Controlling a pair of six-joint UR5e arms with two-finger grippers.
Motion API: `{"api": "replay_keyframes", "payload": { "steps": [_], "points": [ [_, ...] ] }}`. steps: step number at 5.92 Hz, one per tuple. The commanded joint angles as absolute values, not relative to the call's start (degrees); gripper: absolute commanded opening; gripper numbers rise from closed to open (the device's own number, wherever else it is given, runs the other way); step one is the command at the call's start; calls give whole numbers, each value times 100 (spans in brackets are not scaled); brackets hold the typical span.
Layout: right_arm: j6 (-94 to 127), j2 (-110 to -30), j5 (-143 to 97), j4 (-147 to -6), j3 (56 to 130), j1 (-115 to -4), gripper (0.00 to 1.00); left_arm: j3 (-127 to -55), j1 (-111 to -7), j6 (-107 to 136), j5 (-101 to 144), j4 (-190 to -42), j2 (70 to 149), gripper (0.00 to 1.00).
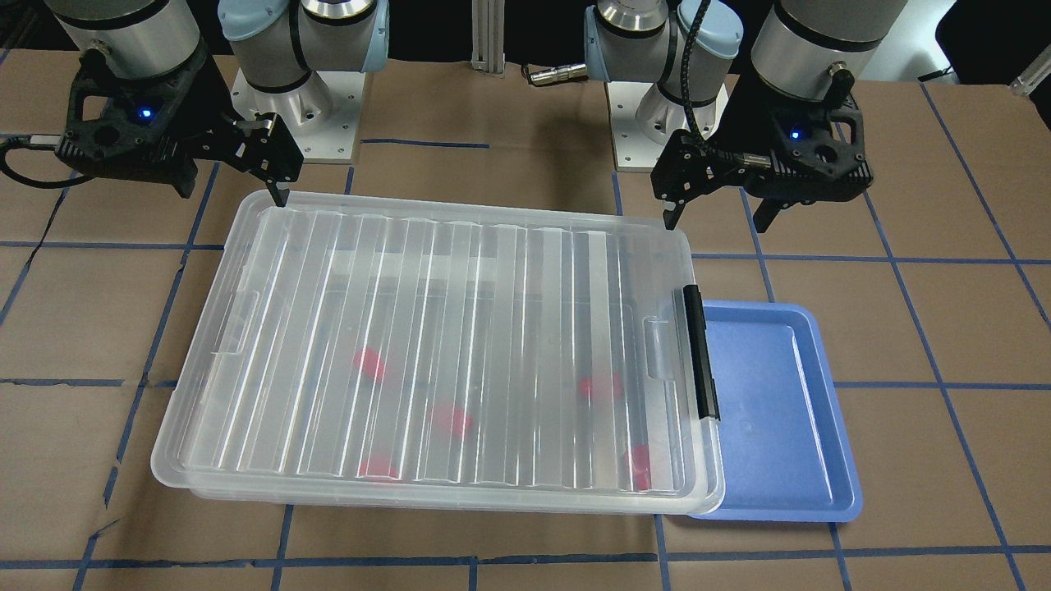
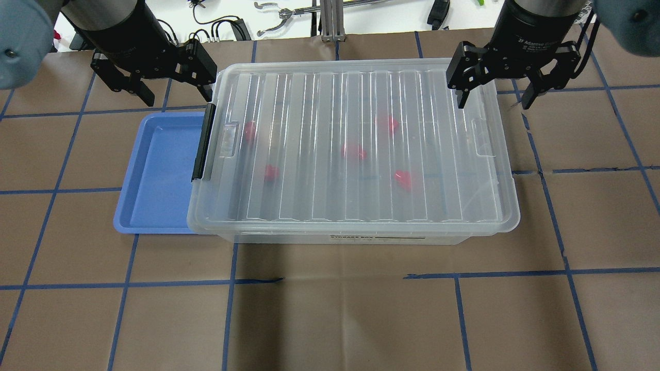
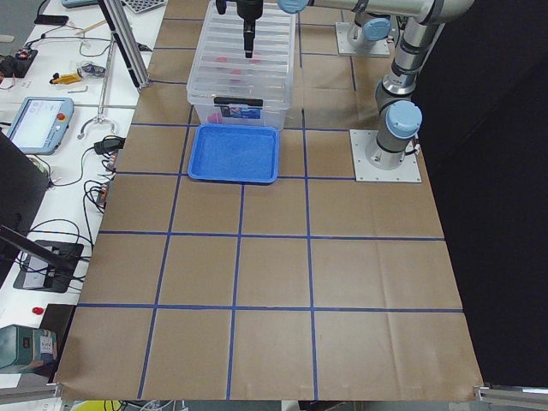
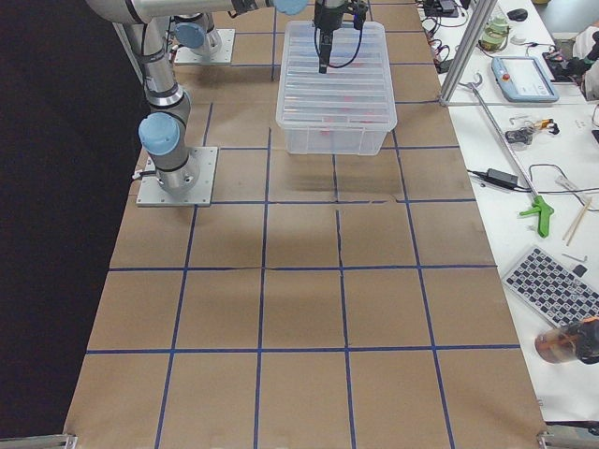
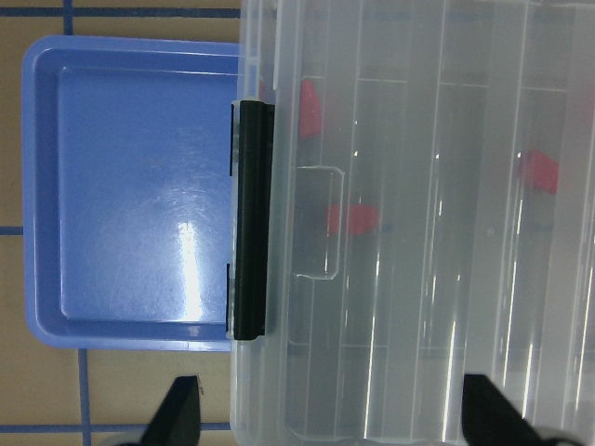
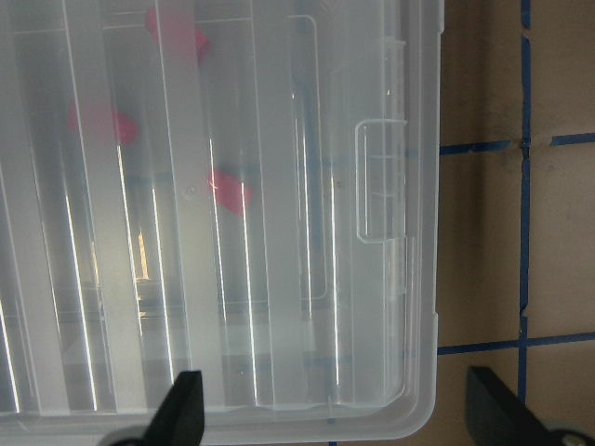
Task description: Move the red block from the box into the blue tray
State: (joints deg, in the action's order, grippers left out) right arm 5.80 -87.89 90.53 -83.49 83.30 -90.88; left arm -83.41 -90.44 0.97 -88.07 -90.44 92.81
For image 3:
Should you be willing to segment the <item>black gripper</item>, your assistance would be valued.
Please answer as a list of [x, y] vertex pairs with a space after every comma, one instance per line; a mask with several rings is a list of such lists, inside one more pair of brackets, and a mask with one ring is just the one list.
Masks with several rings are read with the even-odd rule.
[[227, 2], [235, 2], [237, 14], [244, 20], [243, 41], [245, 58], [253, 57], [255, 22], [263, 14], [263, 0], [216, 0], [217, 12], [224, 15], [227, 10]]

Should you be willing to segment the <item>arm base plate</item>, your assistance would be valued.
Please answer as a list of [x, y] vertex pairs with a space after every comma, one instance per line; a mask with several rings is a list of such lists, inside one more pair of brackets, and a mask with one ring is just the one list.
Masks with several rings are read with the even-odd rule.
[[377, 130], [350, 129], [354, 177], [358, 182], [421, 183], [418, 154], [409, 141], [400, 153], [384, 151]]
[[373, 18], [362, 24], [338, 22], [336, 24], [338, 54], [347, 57], [388, 58], [387, 38], [391, 24], [387, 18]]

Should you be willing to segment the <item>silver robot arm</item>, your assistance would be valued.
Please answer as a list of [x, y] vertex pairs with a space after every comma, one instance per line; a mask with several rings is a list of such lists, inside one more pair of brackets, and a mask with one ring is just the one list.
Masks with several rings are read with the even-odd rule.
[[464, 15], [472, 1], [279, 1], [287, 14], [307, 7], [346, 9], [364, 14], [402, 15], [408, 22], [395, 48], [390, 72], [378, 83], [375, 99], [381, 123], [375, 140], [366, 147], [367, 161], [381, 169], [398, 168], [408, 155], [406, 147], [422, 122], [418, 106], [410, 101], [416, 78], [438, 29]]
[[391, 16], [376, 13], [356, 13], [354, 26], [348, 41], [356, 48], [371, 49], [381, 40], [386, 40], [391, 31]]

